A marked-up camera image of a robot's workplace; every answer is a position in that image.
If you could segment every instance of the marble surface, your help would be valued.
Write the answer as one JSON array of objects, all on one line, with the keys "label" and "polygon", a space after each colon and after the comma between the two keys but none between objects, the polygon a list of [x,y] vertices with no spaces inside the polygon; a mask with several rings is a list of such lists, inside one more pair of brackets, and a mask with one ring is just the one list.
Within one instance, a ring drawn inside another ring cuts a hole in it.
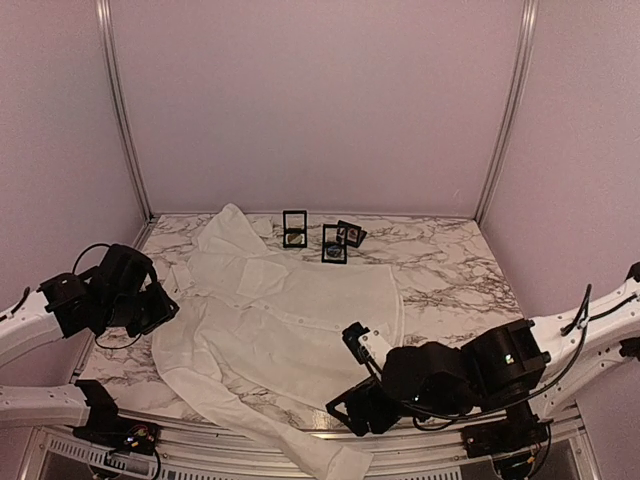
[{"label": "marble surface", "polygon": [[[196,237],[213,215],[164,215],[144,252],[160,279],[172,265],[184,265]],[[269,248],[282,249],[281,215],[248,215]],[[389,216],[309,216],[309,247],[287,250],[294,257],[320,261],[322,224],[338,219],[361,225],[368,235],[349,249],[349,264],[390,264],[404,300],[405,345],[427,340],[460,346],[485,330],[521,318],[513,294],[477,225],[471,220]],[[114,329],[100,338],[105,346],[130,342]],[[271,418],[301,429],[340,428],[325,412],[248,382],[221,365],[224,383],[244,403]],[[206,422],[158,376],[151,338],[123,350],[95,347],[82,378],[95,378],[121,409]]]}]

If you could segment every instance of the robotic arm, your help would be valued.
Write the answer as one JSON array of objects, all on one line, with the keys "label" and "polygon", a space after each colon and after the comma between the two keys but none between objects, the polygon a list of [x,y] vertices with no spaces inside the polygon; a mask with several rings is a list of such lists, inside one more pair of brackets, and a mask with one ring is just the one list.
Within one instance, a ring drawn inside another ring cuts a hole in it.
[{"label": "robotic arm", "polygon": [[[327,404],[358,436],[384,433],[402,417],[456,422],[497,412],[504,420],[462,429],[470,458],[515,452],[549,439],[553,416],[585,385],[632,358],[640,359],[640,263],[609,295],[579,308],[488,330],[461,348],[437,342],[390,345],[355,323],[343,341],[369,378]],[[531,475],[530,454],[494,460],[504,479]]]},{"label": "robotic arm", "polygon": [[[130,337],[146,335],[177,312],[151,259],[114,244],[100,265],[58,275],[33,293],[27,289],[16,306],[0,313],[0,365],[85,328],[96,336],[111,327],[126,328]],[[140,423],[120,417],[95,380],[50,388],[0,386],[0,428],[69,425],[77,427],[79,438],[151,455],[158,427]]]}]

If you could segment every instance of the pink wall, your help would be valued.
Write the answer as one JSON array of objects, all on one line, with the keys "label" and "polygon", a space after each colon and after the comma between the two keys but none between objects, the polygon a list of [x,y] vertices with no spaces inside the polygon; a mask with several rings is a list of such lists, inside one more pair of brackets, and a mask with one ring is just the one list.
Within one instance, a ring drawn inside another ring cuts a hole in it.
[{"label": "pink wall", "polygon": [[[98,38],[91,2],[0,2],[0,310],[86,245],[131,242],[142,226]],[[80,340],[7,365],[0,384],[68,381]],[[2,480],[27,433],[0,431]]]},{"label": "pink wall", "polygon": [[114,0],[154,209],[472,216],[522,6]]},{"label": "pink wall", "polygon": [[[483,230],[527,315],[601,295],[640,260],[640,3],[542,1]],[[604,480],[638,478],[637,362],[578,400]]]}]

